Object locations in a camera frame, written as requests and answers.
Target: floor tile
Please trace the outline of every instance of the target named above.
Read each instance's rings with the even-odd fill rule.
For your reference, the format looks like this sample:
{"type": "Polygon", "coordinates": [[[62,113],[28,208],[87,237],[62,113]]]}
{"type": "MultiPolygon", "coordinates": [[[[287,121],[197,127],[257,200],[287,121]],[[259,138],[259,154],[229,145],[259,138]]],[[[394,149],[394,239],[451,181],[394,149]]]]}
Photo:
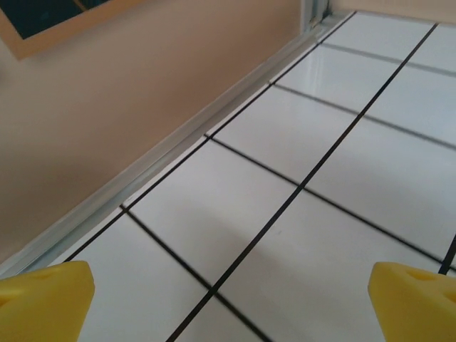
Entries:
{"type": "Polygon", "coordinates": [[[397,67],[320,46],[278,84],[361,111],[397,67]]]}
{"type": "Polygon", "coordinates": [[[354,118],[300,95],[271,88],[216,139],[301,182],[354,118]]]}
{"type": "Polygon", "coordinates": [[[209,142],[132,211],[215,283],[293,190],[209,142]]]}
{"type": "Polygon", "coordinates": [[[76,250],[85,244],[93,235],[97,234],[100,230],[104,228],[114,217],[120,214],[122,210],[116,208],[113,212],[111,212],[103,221],[97,224],[94,228],[92,228],[87,234],[81,237],[73,246],[68,248],[64,251],[58,258],[56,258],[49,266],[57,265],[65,261],[72,253],[76,252],[76,250]]]}
{"type": "Polygon", "coordinates": [[[255,91],[249,98],[247,98],[241,105],[239,105],[235,110],[232,111],[231,114],[227,115],[223,120],[221,120],[219,123],[217,123],[214,127],[212,127],[210,130],[206,132],[206,134],[211,135],[213,132],[218,130],[220,127],[222,127],[228,120],[230,120],[233,116],[237,114],[247,103],[249,103],[251,100],[255,98],[258,94],[260,94],[264,89],[267,88],[268,85],[263,85],[259,90],[255,91]]]}
{"type": "Polygon", "coordinates": [[[313,48],[315,48],[316,43],[311,44],[303,53],[299,54],[298,57],[296,57],[292,62],[290,62],[285,68],[281,70],[280,73],[277,73],[269,82],[273,83],[277,81],[285,72],[287,72],[296,62],[298,62],[300,59],[302,59],[309,51],[311,51],[313,48]]]}
{"type": "Polygon", "coordinates": [[[170,164],[168,164],[163,170],[161,170],[156,176],[154,176],[149,182],[147,182],[143,187],[141,187],[137,192],[131,195],[126,201],[124,201],[123,205],[128,207],[132,204],[140,195],[143,194],[144,191],[149,189],[152,185],[154,185],[163,175],[169,172],[174,166],[179,164],[182,159],[187,157],[195,148],[197,148],[206,138],[200,138],[198,141],[186,149],[180,156],[174,159],[170,164]]]}
{"type": "Polygon", "coordinates": [[[405,67],[367,115],[456,145],[456,78],[405,67]]]}
{"type": "Polygon", "coordinates": [[[439,25],[410,62],[456,72],[456,26],[439,25]]]}
{"type": "Polygon", "coordinates": [[[438,269],[301,193],[221,292],[274,341],[384,341],[367,290],[377,261],[438,269]]]}
{"type": "Polygon", "coordinates": [[[423,21],[357,13],[326,43],[403,60],[431,27],[423,21]]]}
{"type": "Polygon", "coordinates": [[[95,296],[78,341],[165,341],[205,288],[129,217],[84,249],[95,296]]]}
{"type": "Polygon", "coordinates": [[[361,120],[309,187],[444,257],[455,235],[456,153],[361,120]]]}
{"type": "Polygon", "coordinates": [[[212,298],[182,332],[177,342],[260,342],[236,316],[212,298]]]}

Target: white tile floor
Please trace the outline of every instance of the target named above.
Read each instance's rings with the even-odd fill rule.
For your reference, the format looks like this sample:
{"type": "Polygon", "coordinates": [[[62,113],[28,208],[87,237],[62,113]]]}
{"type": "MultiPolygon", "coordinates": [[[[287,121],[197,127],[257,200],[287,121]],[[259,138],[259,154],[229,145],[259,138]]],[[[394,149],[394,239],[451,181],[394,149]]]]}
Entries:
{"type": "Polygon", "coordinates": [[[351,17],[55,260],[95,277],[80,341],[382,341],[374,263],[437,272],[455,234],[456,28],[412,55],[431,28],[351,17]]]}

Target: yellow object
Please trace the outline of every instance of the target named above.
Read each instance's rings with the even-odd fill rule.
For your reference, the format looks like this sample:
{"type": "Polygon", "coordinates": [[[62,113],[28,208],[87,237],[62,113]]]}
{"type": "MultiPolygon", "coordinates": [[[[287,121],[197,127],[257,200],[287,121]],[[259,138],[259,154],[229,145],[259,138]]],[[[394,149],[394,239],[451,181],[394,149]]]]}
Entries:
{"type": "Polygon", "coordinates": [[[369,294],[387,342],[456,341],[455,278],[379,262],[369,294]]]}
{"type": "Polygon", "coordinates": [[[0,341],[77,341],[94,292],[84,261],[1,280],[0,341]]]}

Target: beige wall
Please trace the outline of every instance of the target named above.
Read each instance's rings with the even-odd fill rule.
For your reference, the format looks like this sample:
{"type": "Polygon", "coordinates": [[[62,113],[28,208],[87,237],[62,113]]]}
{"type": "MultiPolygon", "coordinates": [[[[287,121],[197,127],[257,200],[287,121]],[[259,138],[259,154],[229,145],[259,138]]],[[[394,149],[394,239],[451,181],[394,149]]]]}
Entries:
{"type": "Polygon", "coordinates": [[[455,0],[332,0],[335,9],[393,14],[456,24],[455,0]]]}
{"type": "Polygon", "coordinates": [[[299,33],[299,0],[154,0],[18,62],[0,42],[0,261],[299,33]]]}

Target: window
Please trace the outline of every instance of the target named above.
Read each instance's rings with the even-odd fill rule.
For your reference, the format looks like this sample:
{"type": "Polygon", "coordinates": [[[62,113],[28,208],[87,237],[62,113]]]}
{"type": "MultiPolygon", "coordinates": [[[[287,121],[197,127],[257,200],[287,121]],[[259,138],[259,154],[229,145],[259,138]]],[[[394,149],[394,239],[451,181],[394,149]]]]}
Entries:
{"type": "Polygon", "coordinates": [[[0,36],[20,59],[55,45],[141,1],[0,0],[0,36]]]}

